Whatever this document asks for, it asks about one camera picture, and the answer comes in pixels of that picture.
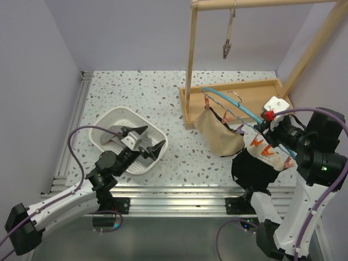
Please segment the blue plastic clip hanger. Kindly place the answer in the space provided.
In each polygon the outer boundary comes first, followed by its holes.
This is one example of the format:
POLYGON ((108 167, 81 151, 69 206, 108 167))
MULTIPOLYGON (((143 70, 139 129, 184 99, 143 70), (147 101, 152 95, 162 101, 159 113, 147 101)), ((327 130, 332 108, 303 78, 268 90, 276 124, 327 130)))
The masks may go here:
MULTIPOLYGON (((251 126, 250 124, 246 123, 246 121, 244 121, 243 119, 241 119, 240 117, 236 117, 238 120, 240 120, 242 122, 242 124, 247 125, 248 127, 252 128, 258 135, 260 134, 259 130, 256 130, 256 127, 258 127, 261 123, 262 120, 259 119, 258 117, 255 116, 255 114, 253 114, 252 112, 250 112, 248 109, 246 109, 244 106, 241 105, 241 102, 237 102, 233 99, 231 99, 230 97, 224 95, 223 93, 214 90, 212 88, 202 88, 201 92, 204 94, 204 99, 205 99, 205 105, 204 108, 205 109, 209 109, 211 106, 209 105, 209 101, 210 100, 214 100, 211 96, 209 96, 207 93, 211 92, 221 98, 223 98, 224 100, 226 100, 227 102, 229 102, 230 104, 232 104, 233 106, 235 106, 237 109, 239 109, 240 111, 242 111, 243 113, 247 114, 249 117, 251 117, 251 119, 255 120, 255 122, 257 123, 256 126, 251 126)), ((226 123, 227 124, 228 119, 226 117, 222 117, 222 123, 226 123)), ((243 134, 244 132, 241 129, 241 127, 238 127, 237 129, 234 129, 236 133, 239 134, 243 134)), ((286 163, 286 165, 288 165, 289 167, 293 166, 293 162, 290 162, 289 164, 286 163)))

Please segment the grey striped underwear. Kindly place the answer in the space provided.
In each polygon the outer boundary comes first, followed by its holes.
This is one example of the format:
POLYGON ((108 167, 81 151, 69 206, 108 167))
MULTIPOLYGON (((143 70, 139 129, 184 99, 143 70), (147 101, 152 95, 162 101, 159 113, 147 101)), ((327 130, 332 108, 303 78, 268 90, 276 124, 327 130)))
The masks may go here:
MULTIPOLYGON (((118 144, 122 147, 125 147, 125 145, 121 142, 121 139, 125 137, 122 135, 121 127, 122 127, 122 125, 113 125, 113 126, 109 127, 108 130, 116 133, 116 135, 113 135, 113 134, 108 133, 108 132, 104 132, 100 138, 101 145, 105 145, 105 144, 113 141, 116 144, 118 144)), ((148 137, 147 131, 141 135, 140 146, 142 148, 152 146, 152 139, 148 137)))

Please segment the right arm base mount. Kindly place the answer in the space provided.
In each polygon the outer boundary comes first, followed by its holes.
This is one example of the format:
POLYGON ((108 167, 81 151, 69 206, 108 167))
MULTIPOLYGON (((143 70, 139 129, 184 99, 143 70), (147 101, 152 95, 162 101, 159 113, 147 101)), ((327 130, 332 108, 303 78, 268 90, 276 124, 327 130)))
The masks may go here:
POLYGON ((241 197, 226 197, 225 198, 225 209, 227 215, 234 215, 241 219, 245 219, 247 223, 240 221, 242 228, 247 230, 255 230, 256 228, 248 223, 253 223, 256 226, 259 225, 259 221, 256 216, 255 210, 246 201, 246 199, 241 197))

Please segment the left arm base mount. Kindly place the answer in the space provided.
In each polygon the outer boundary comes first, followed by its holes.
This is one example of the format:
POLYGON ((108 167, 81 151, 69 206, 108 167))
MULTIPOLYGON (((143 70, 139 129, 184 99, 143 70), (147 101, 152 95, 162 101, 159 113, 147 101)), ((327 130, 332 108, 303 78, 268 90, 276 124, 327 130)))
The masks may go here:
POLYGON ((117 229, 123 223, 123 215, 129 214, 131 200, 129 197, 114 197, 111 202, 100 206, 92 214, 95 229, 117 229))

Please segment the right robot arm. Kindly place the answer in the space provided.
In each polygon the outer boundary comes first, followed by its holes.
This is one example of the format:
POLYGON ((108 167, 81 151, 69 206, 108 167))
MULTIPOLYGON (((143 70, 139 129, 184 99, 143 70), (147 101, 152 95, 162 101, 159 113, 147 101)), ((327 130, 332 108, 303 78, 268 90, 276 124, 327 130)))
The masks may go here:
POLYGON ((295 109, 264 108, 256 130, 272 146, 296 153, 296 188, 284 218, 280 218, 267 192, 255 191, 242 200, 247 213, 256 213, 256 242, 275 260, 307 260, 309 242, 328 202, 347 176, 347 157, 335 152, 341 132, 347 132, 344 115, 326 108, 301 108, 313 114, 301 130, 290 123, 295 109))

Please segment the wooden clip hanger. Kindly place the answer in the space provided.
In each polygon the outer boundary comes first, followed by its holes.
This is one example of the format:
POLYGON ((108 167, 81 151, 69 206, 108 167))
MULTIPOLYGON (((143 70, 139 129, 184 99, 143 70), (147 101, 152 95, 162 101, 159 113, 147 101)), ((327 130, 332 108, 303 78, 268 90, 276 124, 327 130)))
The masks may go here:
POLYGON ((228 22, 228 28, 227 28, 227 34, 226 34, 226 41, 222 47, 223 50, 223 59, 226 60, 227 56, 231 50, 232 44, 231 44, 231 36, 232 36, 232 25, 233 20, 235 18, 235 6, 237 4, 237 1, 234 1, 233 9, 230 10, 229 14, 229 22, 228 22))

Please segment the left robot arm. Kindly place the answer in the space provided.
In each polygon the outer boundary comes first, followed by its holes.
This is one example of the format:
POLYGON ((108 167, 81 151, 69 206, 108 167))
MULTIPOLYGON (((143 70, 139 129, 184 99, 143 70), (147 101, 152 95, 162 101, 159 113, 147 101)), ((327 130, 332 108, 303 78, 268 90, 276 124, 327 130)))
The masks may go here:
POLYGON ((34 250, 41 244, 44 233, 83 215, 110 213, 121 216, 113 207, 110 192, 117 184, 117 178, 139 157, 150 158, 153 163, 157 163, 168 145, 168 140, 163 139, 155 145, 144 146, 144 134, 148 126, 106 129, 90 125, 85 128, 97 129, 112 138, 117 137, 123 149, 120 153, 102 152, 90 173, 82 171, 80 181, 59 194, 30 206, 19 203, 12 207, 4 226, 7 233, 1 243, 10 240, 12 252, 16 255, 22 256, 34 250))

